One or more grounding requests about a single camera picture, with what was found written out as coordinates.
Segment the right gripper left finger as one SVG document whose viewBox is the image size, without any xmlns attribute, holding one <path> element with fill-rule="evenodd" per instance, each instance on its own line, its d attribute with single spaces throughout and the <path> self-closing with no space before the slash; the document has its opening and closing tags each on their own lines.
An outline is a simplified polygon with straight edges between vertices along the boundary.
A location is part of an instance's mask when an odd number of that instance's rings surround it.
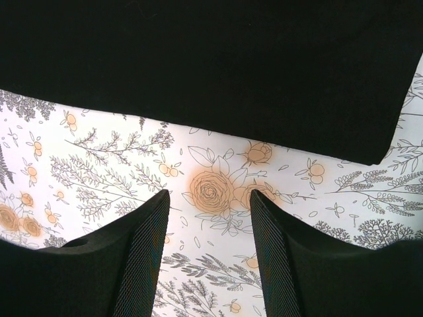
<svg viewBox="0 0 423 317">
<path fill-rule="evenodd" d="M 170 211 L 161 190 L 62 247 L 1 242 L 2 316 L 150 316 Z"/>
</svg>

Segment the black t shirt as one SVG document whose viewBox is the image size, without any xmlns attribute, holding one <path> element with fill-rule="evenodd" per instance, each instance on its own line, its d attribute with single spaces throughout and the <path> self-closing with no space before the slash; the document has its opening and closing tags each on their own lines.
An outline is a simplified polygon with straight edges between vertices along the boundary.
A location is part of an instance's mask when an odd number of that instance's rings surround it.
<svg viewBox="0 0 423 317">
<path fill-rule="evenodd" d="M 2 1 L 1 88 L 378 164 L 421 1 Z"/>
</svg>

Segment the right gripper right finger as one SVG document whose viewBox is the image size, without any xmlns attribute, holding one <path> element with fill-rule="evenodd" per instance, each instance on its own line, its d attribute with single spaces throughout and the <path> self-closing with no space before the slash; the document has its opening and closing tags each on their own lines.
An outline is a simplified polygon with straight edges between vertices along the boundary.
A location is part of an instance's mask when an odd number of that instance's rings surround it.
<svg viewBox="0 0 423 317">
<path fill-rule="evenodd" d="M 315 229 L 258 190 L 250 215 L 268 316 L 421 316 L 422 242 L 378 250 Z"/>
</svg>

